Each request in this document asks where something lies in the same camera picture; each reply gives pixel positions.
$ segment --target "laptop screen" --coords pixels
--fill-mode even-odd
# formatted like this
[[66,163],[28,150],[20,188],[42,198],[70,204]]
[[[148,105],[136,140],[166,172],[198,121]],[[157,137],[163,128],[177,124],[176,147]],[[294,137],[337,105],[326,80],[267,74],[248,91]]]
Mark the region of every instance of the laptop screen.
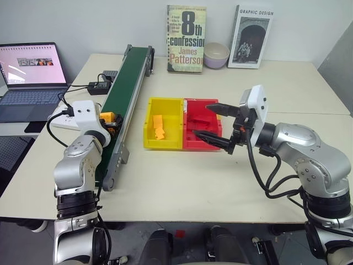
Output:
[[0,46],[7,85],[66,83],[54,43]]

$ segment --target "black power adapter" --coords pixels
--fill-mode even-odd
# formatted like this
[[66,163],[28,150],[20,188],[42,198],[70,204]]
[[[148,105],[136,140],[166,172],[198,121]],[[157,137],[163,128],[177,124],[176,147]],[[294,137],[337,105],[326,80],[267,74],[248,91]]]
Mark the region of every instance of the black power adapter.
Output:
[[88,93],[90,95],[106,95],[109,92],[111,82],[106,81],[106,82],[99,82],[97,85],[95,85],[96,82],[89,82],[88,85]]

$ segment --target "yellow bin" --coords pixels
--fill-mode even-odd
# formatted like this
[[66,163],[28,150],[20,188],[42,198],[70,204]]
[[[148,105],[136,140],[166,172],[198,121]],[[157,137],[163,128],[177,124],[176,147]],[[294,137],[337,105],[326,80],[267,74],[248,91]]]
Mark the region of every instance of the yellow bin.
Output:
[[[143,145],[150,149],[183,149],[182,98],[150,98],[143,126]],[[156,140],[153,116],[162,115],[164,139]]]

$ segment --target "power strip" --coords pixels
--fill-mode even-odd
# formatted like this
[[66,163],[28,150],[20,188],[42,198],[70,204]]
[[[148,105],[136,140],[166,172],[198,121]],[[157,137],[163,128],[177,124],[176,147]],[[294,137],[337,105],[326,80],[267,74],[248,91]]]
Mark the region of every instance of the power strip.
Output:
[[[52,115],[58,114],[66,109],[67,109],[67,106],[62,104],[56,110],[54,110]],[[61,115],[61,116],[55,118],[54,120],[52,120],[50,124],[52,124],[55,127],[59,127],[59,128],[65,128],[65,129],[79,131],[79,128],[75,122],[75,117],[70,117],[69,115]]]

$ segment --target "book cover photo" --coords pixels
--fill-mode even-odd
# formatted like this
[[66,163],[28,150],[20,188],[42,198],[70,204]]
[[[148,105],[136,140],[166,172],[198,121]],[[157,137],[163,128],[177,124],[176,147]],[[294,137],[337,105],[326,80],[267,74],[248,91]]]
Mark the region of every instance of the book cover photo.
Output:
[[206,7],[167,6],[167,56],[170,72],[202,72]]
[[231,38],[230,68],[259,68],[274,12],[238,5]]

